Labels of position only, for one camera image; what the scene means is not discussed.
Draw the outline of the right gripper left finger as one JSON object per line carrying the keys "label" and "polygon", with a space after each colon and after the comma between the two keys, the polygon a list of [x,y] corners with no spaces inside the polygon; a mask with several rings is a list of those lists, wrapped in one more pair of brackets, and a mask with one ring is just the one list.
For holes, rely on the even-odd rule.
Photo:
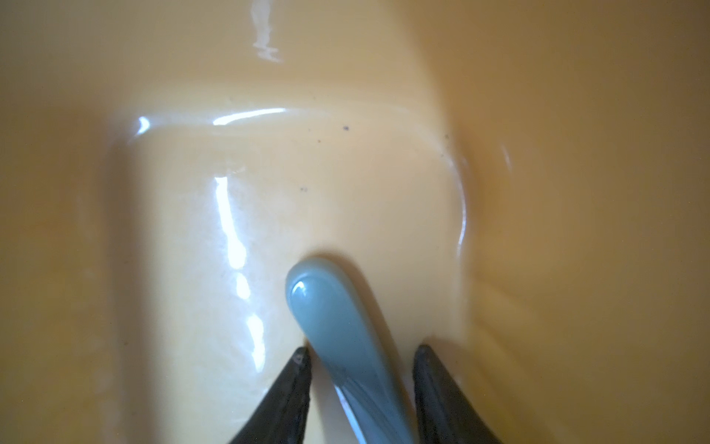
{"label": "right gripper left finger", "polygon": [[302,444],[311,384],[312,359],[306,347],[299,347],[230,443]]}

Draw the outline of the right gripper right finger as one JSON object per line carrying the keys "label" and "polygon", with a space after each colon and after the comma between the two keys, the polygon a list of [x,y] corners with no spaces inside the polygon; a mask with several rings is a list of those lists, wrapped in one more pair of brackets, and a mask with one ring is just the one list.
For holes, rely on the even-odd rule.
{"label": "right gripper right finger", "polygon": [[412,375],[421,443],[500,443],[429,345],[418,347]]}

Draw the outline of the grey green folding knife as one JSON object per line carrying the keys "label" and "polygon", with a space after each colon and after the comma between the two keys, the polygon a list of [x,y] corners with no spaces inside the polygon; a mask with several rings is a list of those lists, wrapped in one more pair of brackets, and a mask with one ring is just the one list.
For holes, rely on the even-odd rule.
{"label": "grey green folding knife", "polygon": [[318,355],[360,443],[416,443],[408,399],[358,290],[320,257],[286,278],[288,308]]}

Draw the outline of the yellow plastic storage tray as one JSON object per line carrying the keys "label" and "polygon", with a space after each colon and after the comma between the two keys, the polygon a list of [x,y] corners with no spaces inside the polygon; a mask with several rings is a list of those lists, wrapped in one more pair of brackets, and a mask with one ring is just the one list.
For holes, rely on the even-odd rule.
{"label": "yellow plastic storage tray", "polygon": [[311,255],[504,442],[708,442],[708,3],[2,3],[3,442],[228,442]]}

